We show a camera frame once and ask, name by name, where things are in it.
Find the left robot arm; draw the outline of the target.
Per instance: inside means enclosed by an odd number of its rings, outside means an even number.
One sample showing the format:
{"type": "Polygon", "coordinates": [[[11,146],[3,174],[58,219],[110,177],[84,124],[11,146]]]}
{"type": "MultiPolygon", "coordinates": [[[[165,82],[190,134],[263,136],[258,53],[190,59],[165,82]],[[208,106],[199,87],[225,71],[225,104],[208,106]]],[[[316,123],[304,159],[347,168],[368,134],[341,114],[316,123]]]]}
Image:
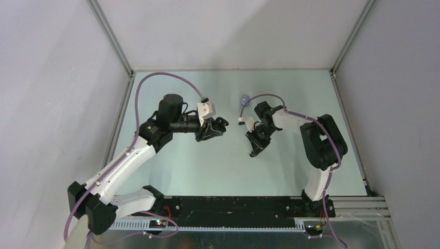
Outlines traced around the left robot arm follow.
{"type": "Polygon", "coordinates": [[[158,216],[163,212],[161,193],[151,186],[117,195],[122,184],[147,160],[173,139],[175,133],[193,133],[197,142],[206,141],[226,132],[228,121],[215,117],[214,105],[205,98],[195,110],[185,112],[186,105],[178,94],[167,94],[158,109],[136,129],[132,142],[94,177],[80,184],[73,182],[67,189],[73,216],[88,218],[88,229],[95,235],[109,230],[119,218],[148,212],[158,216]]]}

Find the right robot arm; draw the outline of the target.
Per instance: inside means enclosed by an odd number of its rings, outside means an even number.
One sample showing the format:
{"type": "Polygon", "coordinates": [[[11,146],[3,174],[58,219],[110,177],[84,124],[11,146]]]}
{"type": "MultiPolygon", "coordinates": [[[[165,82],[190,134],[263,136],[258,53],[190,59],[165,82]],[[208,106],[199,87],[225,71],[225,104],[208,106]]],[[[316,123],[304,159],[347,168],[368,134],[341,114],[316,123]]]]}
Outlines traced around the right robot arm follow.
{"type": "Polygon", "coordinates": [[[333,117],[329,114],[317,118],[294,113],[285,106],[270,106],[263,101],[254,108],[258,120],[240,115],[238,123],[247,128],[245,136],[251,144],[250,157],[263,152],[276,131],[289,130],[299,134],[312,169],[302,190],[302,211],[309,217],[318,214],[328,217],[328,187],[333,172],[339,169],[348,146],[333,117]]]}

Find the black charging case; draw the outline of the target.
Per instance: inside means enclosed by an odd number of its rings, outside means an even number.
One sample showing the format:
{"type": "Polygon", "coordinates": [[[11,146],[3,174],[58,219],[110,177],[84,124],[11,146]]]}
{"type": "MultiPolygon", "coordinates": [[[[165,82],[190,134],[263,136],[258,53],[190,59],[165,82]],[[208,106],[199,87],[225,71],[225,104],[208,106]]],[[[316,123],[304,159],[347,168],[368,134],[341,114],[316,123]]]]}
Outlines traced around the black charging case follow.
{"type": "Polygon", "coordinates": [[[217,117],[215,119],[215,127],[218,132],[225,133],[227,126],[229,126],[229,122],[226,119],[222,117],[217,117]]]}

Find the purple charging case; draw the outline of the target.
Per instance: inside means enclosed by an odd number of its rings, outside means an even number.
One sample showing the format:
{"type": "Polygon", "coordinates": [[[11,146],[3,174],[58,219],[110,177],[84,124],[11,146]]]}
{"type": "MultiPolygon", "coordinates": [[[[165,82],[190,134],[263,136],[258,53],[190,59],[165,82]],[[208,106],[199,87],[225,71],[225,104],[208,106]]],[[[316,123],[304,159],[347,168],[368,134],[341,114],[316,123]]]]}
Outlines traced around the purple charging case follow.
{"type": "Polygon", "coordinates": [[[249,95],[246,95],[246,94],[242,95],[241,99],[240,99],[241,106],[243,106],[243,107],[248,106],[250,103],[250,99],[251,99],[251,97],[249,95]]]}

